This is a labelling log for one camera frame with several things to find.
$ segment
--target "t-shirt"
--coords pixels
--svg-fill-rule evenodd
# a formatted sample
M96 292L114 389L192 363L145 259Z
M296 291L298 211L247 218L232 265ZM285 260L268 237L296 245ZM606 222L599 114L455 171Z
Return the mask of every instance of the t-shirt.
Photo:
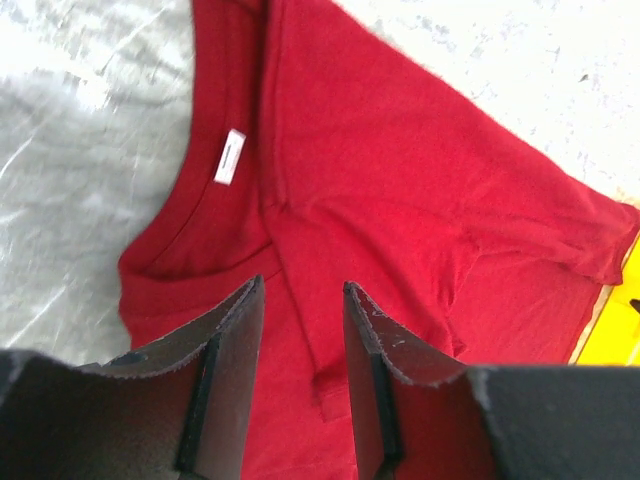
M193 13L191 138L120 260L120 312L138 347L265 277L243 478L355 477L347 280L463 361L567 360L601 286L621 282L638 211L329 0L193 0ZM214 178L231 130L246 140L227 185Z

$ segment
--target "red garment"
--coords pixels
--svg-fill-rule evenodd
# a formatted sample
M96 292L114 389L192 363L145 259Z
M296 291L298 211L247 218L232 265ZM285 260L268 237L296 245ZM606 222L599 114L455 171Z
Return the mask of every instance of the red garment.
M133 347L267 280L245 478L355 475L345 280L465 361L563 362L638 212L565 175L328 0L194 0L191 140L123 254ZM227 133L247 141L214 183Z

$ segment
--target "clothing tag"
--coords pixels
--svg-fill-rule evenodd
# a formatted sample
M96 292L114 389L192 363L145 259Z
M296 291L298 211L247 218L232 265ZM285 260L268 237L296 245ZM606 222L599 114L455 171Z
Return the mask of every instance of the clothing tag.
M224 149L222 150L222 158L220 158L216 176L213 177L214 182L231 185L231 180L233 180L233 174L236 171L245 138L247 137L236 129L229 131L227 142L224 144Z

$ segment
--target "red cloth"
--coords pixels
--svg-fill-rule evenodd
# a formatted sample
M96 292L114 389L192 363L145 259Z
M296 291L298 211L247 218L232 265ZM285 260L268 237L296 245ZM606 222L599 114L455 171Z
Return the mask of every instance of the red cloth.
M464 361L563 362L638 212L565 175L328 0L194 0L194 111L123 254L133 347L267 280L244 478L355 475L345 280ZM247 135L231 186L212 178Z

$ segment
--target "table surface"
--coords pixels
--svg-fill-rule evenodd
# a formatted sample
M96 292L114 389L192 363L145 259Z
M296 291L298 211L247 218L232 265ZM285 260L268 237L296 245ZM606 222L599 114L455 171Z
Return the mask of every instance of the table surface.
M640 205L627 2L339 3L567 173ZM4 0L0 43L0 345L103 362L128 348L116 261L188 140L190 3Z

